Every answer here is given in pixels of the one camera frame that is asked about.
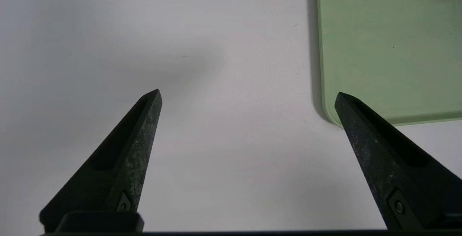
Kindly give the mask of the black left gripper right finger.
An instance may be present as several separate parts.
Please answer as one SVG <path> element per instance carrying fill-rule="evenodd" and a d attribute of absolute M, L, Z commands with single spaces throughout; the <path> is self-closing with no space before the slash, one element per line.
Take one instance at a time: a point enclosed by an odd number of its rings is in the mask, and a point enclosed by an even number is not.
<path fill-rule="evenodd" d="M 358 98 L 335 109 L 390 231 L 460 234 L 462 181 Z"/>

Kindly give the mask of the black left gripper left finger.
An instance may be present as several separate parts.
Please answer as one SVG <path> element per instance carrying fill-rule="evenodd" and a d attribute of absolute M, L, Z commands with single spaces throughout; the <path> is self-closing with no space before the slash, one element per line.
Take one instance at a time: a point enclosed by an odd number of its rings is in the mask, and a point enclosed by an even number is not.
<path fill-rule="evenodd" d="M 144 94 L 40 211 L 46 234 L 135 234 L 137 212 L 162 108 L 160 90 Z"/>

